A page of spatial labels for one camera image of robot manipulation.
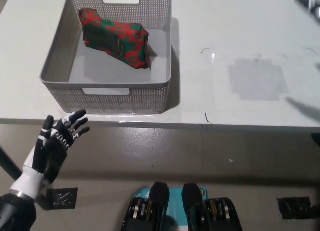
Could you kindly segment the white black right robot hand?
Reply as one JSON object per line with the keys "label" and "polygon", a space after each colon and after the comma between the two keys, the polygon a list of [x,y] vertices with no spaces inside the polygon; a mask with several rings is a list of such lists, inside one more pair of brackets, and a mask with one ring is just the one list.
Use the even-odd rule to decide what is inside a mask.
{"label": "white black right robot hand", "polygon": [[295,0],[314,18],[320,19],[320,0]]}

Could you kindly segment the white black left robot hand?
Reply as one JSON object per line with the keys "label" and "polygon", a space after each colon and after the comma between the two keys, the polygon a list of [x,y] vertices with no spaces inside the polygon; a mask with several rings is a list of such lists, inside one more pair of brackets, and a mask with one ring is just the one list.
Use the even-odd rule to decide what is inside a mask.
{"label": "white black left robot hand", "polygon": [[57,122],[49,115],[24,166],[36,171],[52,184],[68,156],[68,150],[90,130],[90,127],[83,127],[88,122],[86,114],[85,109],[78,110]]}

